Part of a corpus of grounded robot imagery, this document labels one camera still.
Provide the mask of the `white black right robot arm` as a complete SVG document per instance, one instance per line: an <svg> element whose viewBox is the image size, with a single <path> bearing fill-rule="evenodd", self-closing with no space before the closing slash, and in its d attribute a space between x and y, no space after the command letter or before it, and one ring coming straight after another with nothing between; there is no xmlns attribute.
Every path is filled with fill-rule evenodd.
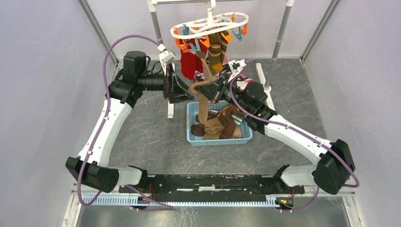
<svg viewBox="0 0 401 227"><path fill-rule="evenodd" d="M335 195L343 187L360 186L348 144L341 139L332 142L320 138L290 123L268 107L268 95L262 84L253 80L246 83L237 78L220 78L214 82L195 83L189 92L206 101L224 100L234 105L245 114L244 120L253 131L283 142L311 162L306 166L284 166L278 170L273 180L277 192L285 193L294 186L315 185Z"/></svg>

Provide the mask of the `striped olive cream sock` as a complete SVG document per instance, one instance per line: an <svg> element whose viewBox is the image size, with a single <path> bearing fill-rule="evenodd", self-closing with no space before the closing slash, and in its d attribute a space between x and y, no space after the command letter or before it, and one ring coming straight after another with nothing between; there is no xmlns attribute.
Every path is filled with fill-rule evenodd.
<svg viewBox="0 0 401 227"><path fill-rule="evenodd" d="M228 106L226 106L225 108L223 108L221 111L219 111L219 115L222 115L222 114L225 114L226 113L226 111L230 108L230 107L233 107L232 105L228 105Z"/></svg>

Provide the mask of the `white round clip hanger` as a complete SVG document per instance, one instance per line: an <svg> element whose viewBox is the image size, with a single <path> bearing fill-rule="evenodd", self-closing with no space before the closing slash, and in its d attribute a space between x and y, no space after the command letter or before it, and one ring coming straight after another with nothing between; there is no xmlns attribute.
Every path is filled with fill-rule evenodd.
<svg viewBox="0 0 401 227"><path fill-rule="evenodd" d="M202 47L210 48L210 35L222 35L223 40L232 42L231 34L242 41L247 34L249 16L241 12L213 14L216 1L212 0L207 8L207 17L175 25L170 29L175 45L183 52L201 51Z"/></svg>

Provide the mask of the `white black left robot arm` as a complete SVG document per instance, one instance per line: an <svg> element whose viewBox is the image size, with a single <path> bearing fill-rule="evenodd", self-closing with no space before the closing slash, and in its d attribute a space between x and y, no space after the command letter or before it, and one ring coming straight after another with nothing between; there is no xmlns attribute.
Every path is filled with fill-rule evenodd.
<svg viewBox="0 0 401 227"><path fill-rule="evenodd" d="M122 68L108 85L101 115L87 144L77 157L69 157L66 168L80 185L102 192L130 184L136 192L148 188L147 172L139 167L115 168L109 158L117 135L136 102L145 91L161 91L170 105L193 100L186 85L174 71L175 54L159 54L160 72L148 70L150 57L141 51L127 52Z"/></svg>

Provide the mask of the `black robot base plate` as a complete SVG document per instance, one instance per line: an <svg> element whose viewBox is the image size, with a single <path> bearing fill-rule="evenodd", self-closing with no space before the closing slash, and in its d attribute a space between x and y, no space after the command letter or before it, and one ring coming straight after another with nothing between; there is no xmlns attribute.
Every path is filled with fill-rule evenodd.
<svg viewBox="0 0 401 227"><path fill-rule="evenodd" d="M136 189L159 202L248 202L305 193L272 175L148 175Z"/></svg>

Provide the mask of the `red sock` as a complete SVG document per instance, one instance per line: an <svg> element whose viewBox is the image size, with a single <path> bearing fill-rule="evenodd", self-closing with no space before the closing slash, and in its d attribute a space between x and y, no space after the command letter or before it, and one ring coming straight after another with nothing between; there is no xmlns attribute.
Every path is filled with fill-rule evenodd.
<svg viewBox="0 0 401 227"><path fill-rule="evenodd" d="M197 70L198 56L189 48L187 52L181 51L181 73L188 80L194 80L195 71Z"/></svg>
<svg viewBox="0 0 401 227"><path fill-rule="evenodd" d="M207 52L208 52L208 48L203 48L203 47L200 50L194 51L194 53L195 53L195 72L196 73L204 72L202 59L206 59Z"/></svg>

